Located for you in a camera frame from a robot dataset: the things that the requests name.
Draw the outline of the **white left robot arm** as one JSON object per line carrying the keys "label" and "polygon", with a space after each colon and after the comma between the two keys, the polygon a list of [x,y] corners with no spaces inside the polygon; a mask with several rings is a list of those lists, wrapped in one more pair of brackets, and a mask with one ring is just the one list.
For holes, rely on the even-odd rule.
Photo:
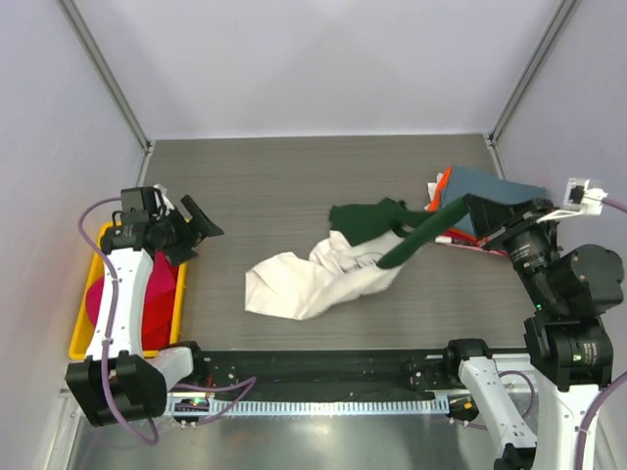
{"label": "white left robot arm", "polygon": [[172,389],[197,391],[209,376],[194,341],[146,356],[141,327],[156,255],[182,266],[222,229],[191,196],[175,206],[160,185],[123,189],[117,201],[121,207],[110,225],[88,242],[104,265],[98,321],[84,360],[66,372],[72,395],[94,427],[160,417]]}

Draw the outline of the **white and green t-shirt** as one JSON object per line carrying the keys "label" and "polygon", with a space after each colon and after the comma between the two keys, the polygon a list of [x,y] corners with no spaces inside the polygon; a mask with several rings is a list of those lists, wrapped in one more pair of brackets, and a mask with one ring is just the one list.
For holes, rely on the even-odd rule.
{"label": "white and green t-shirt", "polygon": [[244,309],[302,321],[383,292],[425,244],[467,214],[461,198],[439,211],[412,211],[388,197],[334,206],[328,235],[306,258],[284,252],[246,272]]}

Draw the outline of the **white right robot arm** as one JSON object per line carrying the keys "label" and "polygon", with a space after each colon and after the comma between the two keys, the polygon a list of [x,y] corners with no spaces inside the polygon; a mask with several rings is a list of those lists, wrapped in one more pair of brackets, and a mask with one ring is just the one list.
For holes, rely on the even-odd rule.
{"label": "white right robot arm", "polygon": [[496,449],[496,469],[591,469],[597,414],[618,382],[611,378],[613,346],[602,316],[623,302],[624,265],[596,244],[564,254],[549,200],[505,205],[474,195],[444,209],[469,215],[484,250],[505,252],[534,305],[524,342],[536,374],[538,430],[530,431],[504,386],[487,344],[448,342],[442,375],[466,387]]}

